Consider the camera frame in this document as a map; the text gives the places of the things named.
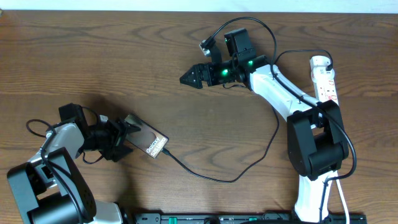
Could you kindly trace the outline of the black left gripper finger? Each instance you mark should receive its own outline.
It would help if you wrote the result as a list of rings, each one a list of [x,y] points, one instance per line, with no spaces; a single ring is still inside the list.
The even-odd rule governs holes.
[[[113,146],[108,152],[107,152],[107,160],[113,161],[113,162],[118,162],[122,158],[126,157],[128,154],[132,153],[133,149],[130,148],[129,146],[120,143],[117,146]]]
[[[118,126],[118,137],[126,137],[131,133],[136,133],[141,131],[141,128],[136,126],[135,124],[130,124],[122,118],[116,119],[116,124]]]

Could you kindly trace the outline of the rose gold Galaxy smartphone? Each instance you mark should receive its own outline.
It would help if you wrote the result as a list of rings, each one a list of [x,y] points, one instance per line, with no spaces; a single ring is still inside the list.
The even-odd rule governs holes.
[[[139,131],[129,133],[126,139],[155,159],[168,143],[169,138],[133,114],[129,114],[124,120],[131,126],[140,128]]]

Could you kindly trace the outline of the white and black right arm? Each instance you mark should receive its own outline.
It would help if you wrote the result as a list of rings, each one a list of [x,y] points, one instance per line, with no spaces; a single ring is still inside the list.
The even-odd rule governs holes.
[[[180,77],[180,83],[201,89],[204,83],[239,82],[264,98],[287,124],[288,157],[299,174],[294,212],[302,222],[325,222],[330,184],[338,180],[338,169],[348,157],[350,145],[332,93],[332,60],[311,58],[315,96],[310,96],[286,79],[273,59],[257,55],[245,28],[225,33],[224,41],[230,60],[222,60],[213,37],[203,40],[200,48],[211,61],[193,65]]]

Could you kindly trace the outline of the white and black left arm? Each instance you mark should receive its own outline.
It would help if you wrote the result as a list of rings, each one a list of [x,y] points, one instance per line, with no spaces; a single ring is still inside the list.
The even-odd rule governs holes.
[[[95,200],[74,160],[87,151],[117,162],[132,152],[124,142],[140,127],[100,115],[89,125],[84,107],[69,103],[58,109],[61,121],[45,123],[43,145],[27,162],[7,173],[24,223],[135,223],[117,202]]]

